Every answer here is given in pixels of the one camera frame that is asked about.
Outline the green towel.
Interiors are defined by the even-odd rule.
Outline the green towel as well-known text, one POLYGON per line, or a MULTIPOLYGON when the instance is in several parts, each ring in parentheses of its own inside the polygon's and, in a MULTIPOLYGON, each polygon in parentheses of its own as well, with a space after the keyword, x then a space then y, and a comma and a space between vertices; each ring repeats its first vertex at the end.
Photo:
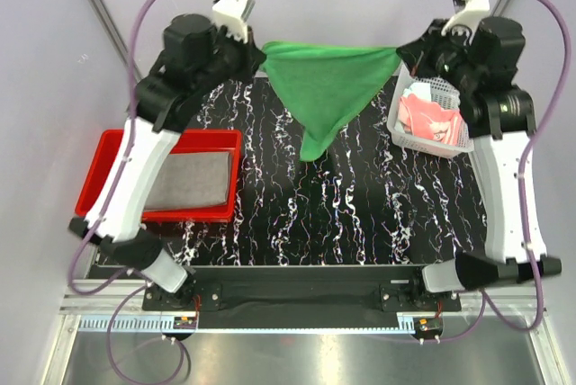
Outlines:
POLYGON ((301 124, 300 160, 314 161, 397 71, 394 47, 269 41, 262 65, 285 109, 301 124))

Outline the grey towel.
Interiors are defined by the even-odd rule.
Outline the grey towel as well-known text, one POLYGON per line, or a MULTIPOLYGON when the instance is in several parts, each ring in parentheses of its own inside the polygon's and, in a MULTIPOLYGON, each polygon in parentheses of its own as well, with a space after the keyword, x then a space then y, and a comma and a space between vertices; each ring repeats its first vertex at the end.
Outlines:
POLYGON ((170 154, 161 166, 144 210, 197 209, 223 205, 230 189, 227 151, 170 154))

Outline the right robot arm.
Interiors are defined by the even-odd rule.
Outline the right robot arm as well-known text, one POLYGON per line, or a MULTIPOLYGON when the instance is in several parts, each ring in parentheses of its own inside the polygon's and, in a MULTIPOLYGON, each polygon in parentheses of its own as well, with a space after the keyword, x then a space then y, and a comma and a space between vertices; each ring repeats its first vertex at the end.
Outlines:
POLYGON ((526 45, 523 28, 498 16, 448 31, 447 24, 433 20, 397 53, 412 78, 440 78, 459 93, 487 232, 483 253, 458 253, 422 269, 421 280, 408 291, 411 304, 423 310, 438 303, 441 292, 521 284, 556 276, 563 268, 559 258, 548 255, 538 228, 527 150, 536 136, 534 103, 513 83, 526 45))

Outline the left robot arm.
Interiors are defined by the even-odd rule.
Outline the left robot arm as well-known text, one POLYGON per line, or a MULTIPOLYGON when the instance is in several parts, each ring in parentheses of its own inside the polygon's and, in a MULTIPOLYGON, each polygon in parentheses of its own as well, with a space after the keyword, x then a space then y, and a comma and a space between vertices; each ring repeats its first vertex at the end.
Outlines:
POLYGON ((141 227, 145 201, 204 96, 228 80, 250 83, 265 59, 243 19, 174 18, 148 75, 132 87, 135 102, 103 189, 92 209, 69 223, 72 233, 159 286, 174 309, 194 300, 191 274, 141 227))

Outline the white towel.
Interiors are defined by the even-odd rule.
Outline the white towel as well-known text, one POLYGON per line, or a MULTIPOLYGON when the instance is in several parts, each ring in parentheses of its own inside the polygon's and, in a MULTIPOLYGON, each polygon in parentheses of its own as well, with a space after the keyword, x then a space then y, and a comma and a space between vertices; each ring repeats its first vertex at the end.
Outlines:
POLYGON ((415 95, 420 100, 431 101, 431 85, 427 82, 413 82, 408 87, 405 88, 402 93, 403 97, 409 97, 410 95, 415 95))

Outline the white plastic basket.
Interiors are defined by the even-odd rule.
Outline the white plastic basket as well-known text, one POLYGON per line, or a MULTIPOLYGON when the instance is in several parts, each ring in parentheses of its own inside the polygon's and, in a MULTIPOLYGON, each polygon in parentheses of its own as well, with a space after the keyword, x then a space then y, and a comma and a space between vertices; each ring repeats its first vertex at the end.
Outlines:
POLYGON ((444 158, 472 152, 459 104, 458 91, 445 80, 414 78, 401 67, 387 120, 392 143, 444 158))

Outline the pink towel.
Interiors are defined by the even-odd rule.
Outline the pink towel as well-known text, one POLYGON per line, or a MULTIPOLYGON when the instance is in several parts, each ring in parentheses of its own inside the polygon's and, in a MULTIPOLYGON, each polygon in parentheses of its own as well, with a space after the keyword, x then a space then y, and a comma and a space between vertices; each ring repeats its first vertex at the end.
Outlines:
POLYGON ((456 146, 463 123, 457 110, 444 109, 438 103, 420 100, 414 94, 400 98, 396 122, 398 131, 456 146))

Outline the red plastic tray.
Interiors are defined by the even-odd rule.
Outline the red plastic tray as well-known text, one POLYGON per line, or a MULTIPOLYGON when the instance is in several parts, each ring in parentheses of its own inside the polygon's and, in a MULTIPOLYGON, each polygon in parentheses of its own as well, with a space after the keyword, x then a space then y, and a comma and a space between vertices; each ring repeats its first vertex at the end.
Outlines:
MULTIPOLYGON (((76 203, 76 215, 86 215, 94 205, 112 168, 113 160, 121 144, 122 135, 122 130, 107 130, 101 135, 76 203)), ((201 152, 229 153, 231 169, 227 200, 222 205, 213 207, 146 210, 143 212, 141 220, 144 222, 183 222, 192 220, 208 223, 227 223, 232 221, 239 179, 239 164, 242 157, 241 142, 242 133, 239 130, 186 130, 170 154, 173 156, 179 154, 191 155, 201 152)))

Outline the left aluminium frame post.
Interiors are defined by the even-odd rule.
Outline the left aluminium frame post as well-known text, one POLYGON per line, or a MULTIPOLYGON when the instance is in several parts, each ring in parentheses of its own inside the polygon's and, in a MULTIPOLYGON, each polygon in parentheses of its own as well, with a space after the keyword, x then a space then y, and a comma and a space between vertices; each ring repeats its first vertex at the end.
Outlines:
POLYGON ((128 65, 128 48, 121 36, 113 17, 107 8, 104 0, 87 0, 91 5, 98 21, 103 26, 106 35, 108 36, 113 48, 120 57, 122 63, 128 65))

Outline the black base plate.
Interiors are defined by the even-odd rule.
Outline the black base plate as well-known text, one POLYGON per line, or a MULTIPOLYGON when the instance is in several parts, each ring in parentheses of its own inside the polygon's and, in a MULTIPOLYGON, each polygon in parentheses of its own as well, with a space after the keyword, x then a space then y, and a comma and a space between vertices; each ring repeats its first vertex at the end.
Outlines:
POLYGON ((400 313, 461 311, 449 292, 426 294, 417 265, 202 266, 175 301, 157 286, 142 308, 198 312, 202 331, 382 332, 400 313))

